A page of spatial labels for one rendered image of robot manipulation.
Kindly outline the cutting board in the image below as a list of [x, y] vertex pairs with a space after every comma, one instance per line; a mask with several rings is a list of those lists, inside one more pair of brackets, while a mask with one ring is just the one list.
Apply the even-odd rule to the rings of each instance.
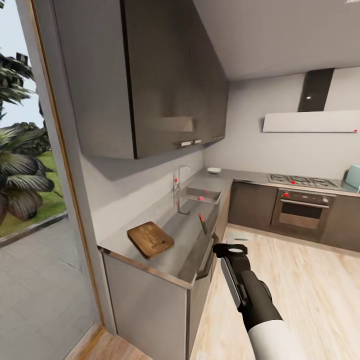
[[175, 244], [170, 235], [150, 221], [128, 230], [127, 235], [147, 259]]

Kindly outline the parer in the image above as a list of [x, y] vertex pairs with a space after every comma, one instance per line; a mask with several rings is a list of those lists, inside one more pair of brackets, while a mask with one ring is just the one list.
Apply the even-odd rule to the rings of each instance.
[[205, 221], [205, 219], [204, 219], [204, 216], [203, 216], [202, 214], [200, 214], [199, 216], [200, 216], [200, 220], [201, 220], [202, 226], [203, 226], [203, 228], [204, 228], [204, 231], [205, 231], [205, 233], [207, 234], [207, 233], [208, 233], [208, 228], [207, 228], [207, 226], [206, 226], [206, 221]]

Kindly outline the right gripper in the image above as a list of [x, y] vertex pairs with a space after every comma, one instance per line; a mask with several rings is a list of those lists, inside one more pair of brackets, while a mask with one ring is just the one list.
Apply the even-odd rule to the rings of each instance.
[[224, 257], [224, 253], [228, 248], [239, 248], [243, 250], [244, 254], [248, 254], [248, 248], [244, 244], [217, 243], [213, 246], [213, 251], [216, 253], [217, 258], [221, 258]]

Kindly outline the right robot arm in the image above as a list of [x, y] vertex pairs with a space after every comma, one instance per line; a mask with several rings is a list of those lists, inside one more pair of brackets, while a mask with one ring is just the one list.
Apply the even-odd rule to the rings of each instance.
[[259, 280], [246, 256], [247, 232], [225, 232], [226, 243], [213, 246], [216, 257], [252, 346], [255, 360], [308, 360], [273, 304], [266, 283]]

